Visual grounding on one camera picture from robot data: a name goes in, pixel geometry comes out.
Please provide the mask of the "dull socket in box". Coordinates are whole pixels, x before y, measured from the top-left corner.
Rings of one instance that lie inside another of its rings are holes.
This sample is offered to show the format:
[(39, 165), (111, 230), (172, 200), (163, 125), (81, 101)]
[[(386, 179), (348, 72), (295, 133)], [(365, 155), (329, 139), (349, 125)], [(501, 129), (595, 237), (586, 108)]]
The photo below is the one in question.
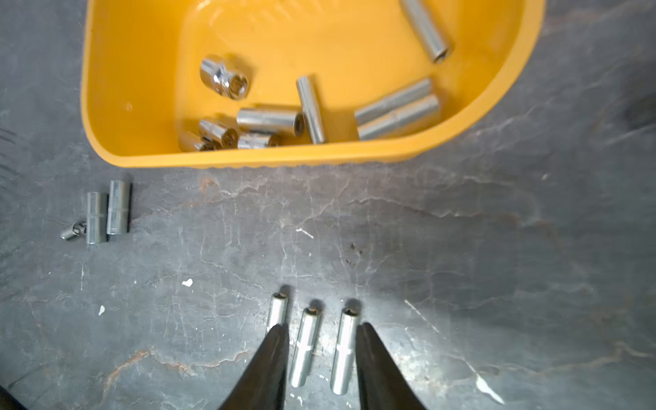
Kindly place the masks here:
[(381, 97), (355, 111), (355, 120), (358, 126), (369, 123), (402, 106), (411, 104), (416, 100), (427, 97), (434, 91), (431, 78), (424, 78), (408, 85), (396, 92)]

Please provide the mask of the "yellow storage box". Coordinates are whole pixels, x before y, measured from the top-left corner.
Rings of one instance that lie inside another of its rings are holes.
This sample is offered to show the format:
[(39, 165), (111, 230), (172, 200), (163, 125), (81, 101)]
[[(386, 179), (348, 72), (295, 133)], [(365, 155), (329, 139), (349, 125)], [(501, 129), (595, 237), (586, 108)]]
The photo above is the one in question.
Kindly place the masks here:
[[(543, 1), (429, 1), (449, 42), (432, 63), (398, 1), (91, 1), (81, 113), (95, 152), (118, 167), (278, 167), (409, 159), (446, 143), (507, 93), (539, 37)], [(245, 99), (208, 89), (206, 56), (249, 78)], [(204, 117), (253, 106), (298, 108), (311, 79), (326, 142), (184, 153)], [(416, 133), (363, 142), (354, 112), (424, 78), (441, 101)]]

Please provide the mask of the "vertical long silver socket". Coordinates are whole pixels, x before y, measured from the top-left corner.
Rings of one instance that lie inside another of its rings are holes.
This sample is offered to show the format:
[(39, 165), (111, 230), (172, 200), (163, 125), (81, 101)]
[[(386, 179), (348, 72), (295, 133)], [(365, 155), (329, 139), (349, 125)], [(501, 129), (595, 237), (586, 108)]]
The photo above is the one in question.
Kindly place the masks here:
[(106, 232), (108, 195), (102, 192), (87, 193), (86, 243), (96, 245), (108, 240)]

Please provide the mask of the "thin silver socket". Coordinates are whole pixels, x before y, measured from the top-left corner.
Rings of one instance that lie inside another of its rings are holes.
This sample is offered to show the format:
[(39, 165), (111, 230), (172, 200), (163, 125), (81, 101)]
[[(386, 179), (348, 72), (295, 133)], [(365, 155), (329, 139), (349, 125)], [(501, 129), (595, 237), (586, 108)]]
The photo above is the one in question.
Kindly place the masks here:
[(297, 80), (297, 91), (310, 138), (314, 145), (322, 145), (326, 142), (326, 134), (319, 102), (311, 79), (307, 76), (300, 77)]

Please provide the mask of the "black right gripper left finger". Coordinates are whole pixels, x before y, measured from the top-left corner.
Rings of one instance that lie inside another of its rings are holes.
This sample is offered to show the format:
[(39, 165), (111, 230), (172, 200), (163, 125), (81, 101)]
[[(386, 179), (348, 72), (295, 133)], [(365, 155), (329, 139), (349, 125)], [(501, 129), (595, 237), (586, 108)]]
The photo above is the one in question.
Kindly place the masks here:
[(273, 326), (220, 409), (283, 409), (289, 329)]

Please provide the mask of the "large silver socket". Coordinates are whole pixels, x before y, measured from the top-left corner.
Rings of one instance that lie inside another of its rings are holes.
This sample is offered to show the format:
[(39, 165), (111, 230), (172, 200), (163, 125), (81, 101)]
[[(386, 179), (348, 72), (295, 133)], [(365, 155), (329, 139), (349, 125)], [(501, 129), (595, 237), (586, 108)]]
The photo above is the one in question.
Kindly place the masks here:
[(206, 56), (199, 69), (203, 85), (222, 97), (234, 101), (243, 100), (249, 92), (249, 78), (218, 56)]

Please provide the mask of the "silver socket with collar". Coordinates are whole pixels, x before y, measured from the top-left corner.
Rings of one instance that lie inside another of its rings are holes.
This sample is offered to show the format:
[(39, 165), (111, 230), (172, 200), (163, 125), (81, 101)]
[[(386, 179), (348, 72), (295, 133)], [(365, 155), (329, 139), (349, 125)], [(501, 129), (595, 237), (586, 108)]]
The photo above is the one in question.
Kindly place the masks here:
[(294, 110), (240, 109), (237, 125), (244, 131), (290, 137), (301, 137), (305, 131), (303, 114)]

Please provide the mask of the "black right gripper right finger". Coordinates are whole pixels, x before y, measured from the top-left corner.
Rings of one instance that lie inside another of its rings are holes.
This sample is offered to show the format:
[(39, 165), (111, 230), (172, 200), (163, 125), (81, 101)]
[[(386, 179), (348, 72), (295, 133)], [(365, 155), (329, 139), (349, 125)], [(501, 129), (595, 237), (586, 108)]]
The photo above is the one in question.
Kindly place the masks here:
[(370, 323), (358, 326), (355, 340), (361, 409), (425, 409)]

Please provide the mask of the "dull socket lower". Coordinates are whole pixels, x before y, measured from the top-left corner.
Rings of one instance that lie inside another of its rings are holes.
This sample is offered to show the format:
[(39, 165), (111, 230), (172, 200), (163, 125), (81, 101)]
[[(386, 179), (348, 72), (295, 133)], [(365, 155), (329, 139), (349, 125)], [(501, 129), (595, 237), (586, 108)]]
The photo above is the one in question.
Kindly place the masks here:
[(439, 98), (430, 94), (358, 126), (358, 137), (360, 141), (369, 141), (398, 136), (434, 120), (439, 116), (440, 109)]

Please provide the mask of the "wide silver socket right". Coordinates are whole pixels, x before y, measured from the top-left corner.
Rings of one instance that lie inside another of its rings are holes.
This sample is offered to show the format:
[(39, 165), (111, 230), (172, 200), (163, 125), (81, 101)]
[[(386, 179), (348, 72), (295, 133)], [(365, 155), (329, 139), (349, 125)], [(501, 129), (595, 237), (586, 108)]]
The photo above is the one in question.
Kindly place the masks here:
[(213, 147), (227, 150), (237, 148), (239, 134), (233, 127), (218, 121), (203, 119), (199, 122), (198, 131), (201, 139)]

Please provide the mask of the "short silver socket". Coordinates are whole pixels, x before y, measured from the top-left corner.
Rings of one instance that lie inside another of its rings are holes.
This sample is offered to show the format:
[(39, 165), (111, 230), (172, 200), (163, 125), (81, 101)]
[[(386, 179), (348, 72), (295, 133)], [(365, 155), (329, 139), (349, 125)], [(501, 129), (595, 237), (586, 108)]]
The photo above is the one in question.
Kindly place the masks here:
[(64, 229), (60, 237), (65, 241), (72, 241), (79, 237), (85, 237), (86, 235), (86, 222), (84, 220), (79, 220), (73, 223), (70, 227)]

